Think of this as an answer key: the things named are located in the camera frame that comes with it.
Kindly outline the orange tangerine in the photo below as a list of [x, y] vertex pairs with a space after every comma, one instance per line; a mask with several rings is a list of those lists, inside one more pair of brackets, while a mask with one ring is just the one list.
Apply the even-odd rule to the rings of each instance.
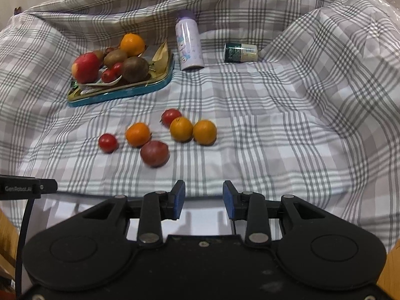
[[193, 124], [184, 116], [175, 118], [170, 126], [169, 132], [177, 142], [188, 142], [193, 138]]
[[196, 143], [209, 146], [217, 138], [217, 127], [210, 120], [199, 120], [193, 127], [193, 138]]
[[151, 139], [151, 131], [143, 122], [132, 124], [125, 132], [128, 144], [134, 148], [140, 148]]

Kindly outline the dark red passion fruit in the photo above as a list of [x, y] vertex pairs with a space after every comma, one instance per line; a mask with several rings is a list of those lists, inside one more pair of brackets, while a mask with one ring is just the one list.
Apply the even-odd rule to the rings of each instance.
[[170, 151], [168, 145], [162, 141], [152, 140], [140, 149], [143, 162], [150, 167], [161, 167], [168, 162]]

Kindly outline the teal gold metal tray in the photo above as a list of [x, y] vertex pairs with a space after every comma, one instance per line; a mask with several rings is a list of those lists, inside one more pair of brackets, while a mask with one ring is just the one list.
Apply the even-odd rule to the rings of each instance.
[[73, 84], [70, 84], [70, 91], [67, 93], [66, 98], [67, 102], [72, 107], [87, 106], [90, 104], [98, 104], [121, 98], [131, 98], [159, 91], [166, 87], [172, 80], [174, 63], [174, 54], [169, 51], [167, 68], [165, 72], [157, 78], [150, 77], [149, 80], [132, 84], [127, 84], [124, 81], [121, 85], [120, 83], [123, 79], [120, 78], [116, 83], [116, 87], [91, 89], [87, 93], [84, 93], [84, 90], [78, 88], [77, 85], [73, 87]]

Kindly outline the white plate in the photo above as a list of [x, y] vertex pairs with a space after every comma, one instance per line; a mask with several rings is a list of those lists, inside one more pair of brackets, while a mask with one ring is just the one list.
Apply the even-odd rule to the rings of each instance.
[[78, 83], [79, 87], [93, 87], [93, 88], [107, 88], [107, 87], [112, 87], [119, 83], [119, 81], [122, 79], [122, 76], [118, 76], [115, 80], [105, 83], [102, 81], [101, 78], [99, 78], [95, 83]]

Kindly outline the small red tomato in tray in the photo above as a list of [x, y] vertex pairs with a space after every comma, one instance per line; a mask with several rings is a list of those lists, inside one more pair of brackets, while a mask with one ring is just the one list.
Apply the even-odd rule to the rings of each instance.
[[117, 78], [117, 75], [112, 69], [105, 70], [101, 75], [101, 79], [102, 79], [103, 83], [111, 83], [116, 78]]

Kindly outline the large brown round fruit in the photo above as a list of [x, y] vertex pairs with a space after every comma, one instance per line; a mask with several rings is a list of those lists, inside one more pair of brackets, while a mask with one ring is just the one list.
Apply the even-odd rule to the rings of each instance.
[[142, 57], [132, 56], [123, 62], [122, 77], [130, 83], [138, 83], [149, 74], [149, 63]]

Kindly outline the red apple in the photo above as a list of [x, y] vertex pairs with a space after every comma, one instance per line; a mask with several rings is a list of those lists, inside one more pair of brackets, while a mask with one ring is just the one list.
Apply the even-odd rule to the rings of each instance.
[[94, 83], [98, 78], [100, 60], [94, 52], [80, 55], [72, 64], [71, 73], [78, 83]]

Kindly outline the grey plaid cloth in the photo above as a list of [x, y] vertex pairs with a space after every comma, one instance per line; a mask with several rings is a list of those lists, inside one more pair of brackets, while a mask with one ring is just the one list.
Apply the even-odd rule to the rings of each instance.
[[[177, 47], [175, 19], [192, 10], [205, 68], [176, 68], [154, 93], [70, 107], [73, 60], [126, 33]], [[225, 62], [225, 44], [258, 48]], [[212, 145], [175, 141], [161, 122], [177, 109], [217, 127]], [[151, 167], [126, 140], [134, 123], [168, 145]], [[119, 148], [103, 153], [102, 134]], [[186, 182], [190, 197], [225, 180], [268, 199], [295, 194], [399, 240], [399, 26], [371, 0], [55, 0], [1, 31], [1, 173], [53, 178], [61, 192], [147, 192]]]

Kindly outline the gold paper packet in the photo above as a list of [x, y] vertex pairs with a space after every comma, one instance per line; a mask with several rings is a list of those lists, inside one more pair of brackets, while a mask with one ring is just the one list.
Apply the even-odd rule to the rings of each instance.
[[168, 42], [164, 41], [156, 50], [154, 56], [152, 57], [151, 69], [156, 75], [162, 74], [167, 66], [169, 59], [169, 49]]

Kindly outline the green cream can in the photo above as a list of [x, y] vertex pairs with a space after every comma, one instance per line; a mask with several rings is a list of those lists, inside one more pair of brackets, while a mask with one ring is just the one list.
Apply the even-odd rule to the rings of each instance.
[[224, 61], [233, 63], [256, 62], [258, 48], [245, 43], [226, 43], [224, 45]]

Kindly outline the brown kiwi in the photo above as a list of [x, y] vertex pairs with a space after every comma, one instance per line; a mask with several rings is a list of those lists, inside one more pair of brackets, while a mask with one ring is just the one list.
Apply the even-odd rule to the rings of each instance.
[[105, 57], [105, 53], [102, 50], [95, 50], [93, 51], [93, 53], [96, 55], [96, 57], [98, 58], [99, 62], [102, 63]]
[[108, 69], [111, 69], [114, 67], [116, 63], [123, 63], [126, 59], [128, 58], [128, 55], [125, 51], [116, 49], [113, 51], [110, 51], [105, 57], [104, 57], [104, 65]]

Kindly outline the purple cartoon bottle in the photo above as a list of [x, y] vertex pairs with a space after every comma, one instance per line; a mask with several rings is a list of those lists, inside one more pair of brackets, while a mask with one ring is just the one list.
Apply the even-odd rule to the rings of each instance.
[[192, 11], [183, 9], [177, 13], [175, 36], [178, 46], [180, 68], [202, 69], [204, 64], [201, 39], [197, 21]]

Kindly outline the orange in tray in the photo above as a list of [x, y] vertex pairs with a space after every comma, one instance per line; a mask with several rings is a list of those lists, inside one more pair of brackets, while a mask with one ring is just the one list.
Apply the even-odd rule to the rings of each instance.
[[146, 44], [140, 35], [127, 33], [121, 39], [119, 49], [124, 51], [129, 57], [139, 56], [145, 51]]

